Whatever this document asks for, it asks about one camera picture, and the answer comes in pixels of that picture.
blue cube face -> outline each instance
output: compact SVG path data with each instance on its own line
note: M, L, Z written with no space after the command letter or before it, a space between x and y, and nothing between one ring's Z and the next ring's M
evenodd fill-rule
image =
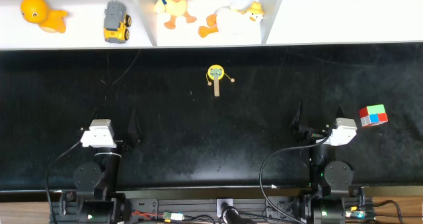
M379 117L377 116L377 114L371 114L369 115L369 117L371 123L379 122Z

colorful cube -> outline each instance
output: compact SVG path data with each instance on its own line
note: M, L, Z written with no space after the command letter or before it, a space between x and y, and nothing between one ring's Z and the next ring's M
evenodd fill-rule
M384 105L366 106L360 109L360 120L363 127L376 126L388 122Z

toy wheel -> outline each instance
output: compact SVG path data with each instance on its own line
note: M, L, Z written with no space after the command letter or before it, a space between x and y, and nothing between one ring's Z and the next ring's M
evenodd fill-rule
M128 29L125 29L125 40L129 40L130 38L130 31Z
M126 25L127 27L130 27L130 26L132 25L132 19L131 19L131 16L130 16L130 15L126 15L126 18L125 18L125 25Z

black tabletop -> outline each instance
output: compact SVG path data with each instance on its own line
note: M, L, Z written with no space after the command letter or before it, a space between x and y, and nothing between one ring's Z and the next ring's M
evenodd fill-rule
M124 73L138 52L1 52L0 190L43 189L46 167L95 108L116 133L139 114L143 142L122 155L121 190L256 186L263 160L296 145L288 126L300 101L310 126L333 123L340 107L356 120L357 136L337 148L354 184L423 183L422 44L141 50ZM213 64L235 78L221 81L218 98L206 81ZM374 104L389 121L362 128L358 111ZM73 170L92 159L90 149L72 151L51 187L72 188ZM264 171L265 184L306 186L308 177L299 151Z

toy truck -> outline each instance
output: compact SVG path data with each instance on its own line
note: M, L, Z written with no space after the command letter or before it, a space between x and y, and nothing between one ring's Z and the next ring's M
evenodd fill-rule
M128 27L132 19L126 12L123 3L111 1L104 10L104 39L110 43L125 43L130 38Z

